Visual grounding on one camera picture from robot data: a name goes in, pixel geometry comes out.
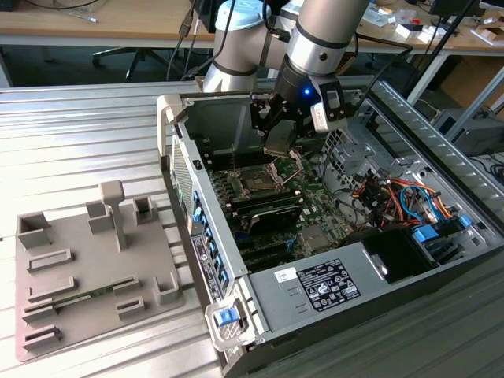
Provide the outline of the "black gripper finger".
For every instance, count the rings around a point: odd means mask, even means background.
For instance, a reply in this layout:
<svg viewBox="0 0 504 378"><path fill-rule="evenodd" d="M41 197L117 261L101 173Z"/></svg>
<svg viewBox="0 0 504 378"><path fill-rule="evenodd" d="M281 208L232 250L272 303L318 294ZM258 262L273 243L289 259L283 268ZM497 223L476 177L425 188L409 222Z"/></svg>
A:
<svg viewBox="0 0 504 378"><path fill-rule="evenodd" d="M312 117L301 109L294 112L295 135L297 139L311 137L315 130Z"/></svg>
<svg viewBox="0 0 504 378"><path fill-rule="evenodd" d="M250 93L251 125L262 138L267 138L284 114L284 99L276 92Z"/></svg>

